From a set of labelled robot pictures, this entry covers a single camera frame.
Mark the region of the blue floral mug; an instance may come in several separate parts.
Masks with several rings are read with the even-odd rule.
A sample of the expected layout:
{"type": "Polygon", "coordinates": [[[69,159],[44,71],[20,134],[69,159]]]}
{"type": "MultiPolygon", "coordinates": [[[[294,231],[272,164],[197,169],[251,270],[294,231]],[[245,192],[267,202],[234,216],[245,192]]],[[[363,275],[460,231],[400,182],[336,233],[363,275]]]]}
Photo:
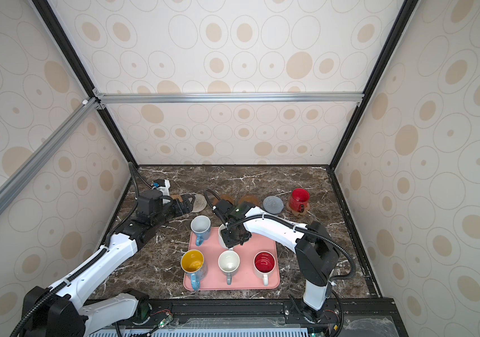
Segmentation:
{"type": "Polygon", "coordinates": [[[200,247],[211,235],[211,220],[207,216],[196,216],[190,224],[196,236],[195,244],[200,247]]]}

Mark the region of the red mug black handle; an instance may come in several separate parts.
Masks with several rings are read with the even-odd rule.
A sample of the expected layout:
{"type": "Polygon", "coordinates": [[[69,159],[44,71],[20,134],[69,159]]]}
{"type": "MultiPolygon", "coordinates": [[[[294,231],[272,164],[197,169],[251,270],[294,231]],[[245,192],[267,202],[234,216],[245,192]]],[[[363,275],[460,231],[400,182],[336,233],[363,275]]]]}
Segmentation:
{"type": "Polygon", "coordinates": [[[303,188],[296,188],[289,197],[287,206],[292,212],[304,213],[309,210],[310,194],[303,188]]]}

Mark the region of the white mug back row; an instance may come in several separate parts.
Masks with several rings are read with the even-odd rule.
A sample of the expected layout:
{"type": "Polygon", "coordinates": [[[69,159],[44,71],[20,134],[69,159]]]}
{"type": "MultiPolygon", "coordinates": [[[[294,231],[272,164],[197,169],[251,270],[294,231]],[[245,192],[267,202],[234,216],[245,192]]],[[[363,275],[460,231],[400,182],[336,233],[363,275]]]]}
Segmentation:
{"type": "Polygon", "coordinates": [[[222,231],[226,229],[225,225],[221,225],[218,229],[218,242],[220,244],[220,246],[223,248],[223,249],[228,249],[227,245],[225,244],[225,241],[223,239],[223,234],[222,234],[222,231]]]}

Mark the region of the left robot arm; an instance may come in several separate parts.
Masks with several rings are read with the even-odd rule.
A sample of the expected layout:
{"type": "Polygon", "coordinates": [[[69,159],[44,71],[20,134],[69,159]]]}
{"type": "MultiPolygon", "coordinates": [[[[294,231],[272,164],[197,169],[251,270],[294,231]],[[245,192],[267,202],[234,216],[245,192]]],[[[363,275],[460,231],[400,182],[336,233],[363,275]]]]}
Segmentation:
{"type": "Polygon", "coordinates": [[[98,251],[49,287],[35,286],[25,295],[22,318],[12,336],[89,336],[122,320],[135,324],[149,320],[149,296],[134,289],[87,304],[90,295],[140,251],[157,229],[194,208],[195,195],[169,196],[167,180],[155,180],[147,187],[136,192],[131,212],[106,235],[98,251]]]}

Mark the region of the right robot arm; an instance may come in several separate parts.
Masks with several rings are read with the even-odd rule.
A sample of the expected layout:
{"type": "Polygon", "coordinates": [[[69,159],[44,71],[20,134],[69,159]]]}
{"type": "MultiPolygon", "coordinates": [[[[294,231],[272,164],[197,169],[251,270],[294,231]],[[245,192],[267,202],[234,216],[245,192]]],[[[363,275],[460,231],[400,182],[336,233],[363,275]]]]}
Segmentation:
{"type": "Polygon", "coordinates": [[[210,195],[216,200],[211,207],[212,212],[225,226],[220,232],[225,236],[224,243],[227,248],[242,245],[250,240],[253,234],[259,234],[281,244],[296,255],[300,272],[306,281],[303,304],[298,306],[298,310],[304,314],[322,313],[335,282],[351,279],[356,275],[354,259],[331,239],[321,223],[315,221],[306,225],[290,222],[250,202],[234,206],[210,189],[204,191],[208,204],[211,204],[210,195]]]}

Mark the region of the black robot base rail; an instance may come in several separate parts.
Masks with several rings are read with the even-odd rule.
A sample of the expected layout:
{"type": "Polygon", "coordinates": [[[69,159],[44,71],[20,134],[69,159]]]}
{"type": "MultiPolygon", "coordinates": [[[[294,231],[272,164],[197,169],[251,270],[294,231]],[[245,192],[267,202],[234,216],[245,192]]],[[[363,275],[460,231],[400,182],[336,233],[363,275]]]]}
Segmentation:
{"type": "Polygon", "coordinates": [[[146,322],[118,325],[125,336],[150,331],[171,314],[155,336],[407,336],[391,299],[328,299],[311,323],[293,299],[152,300],[146,322]]]}

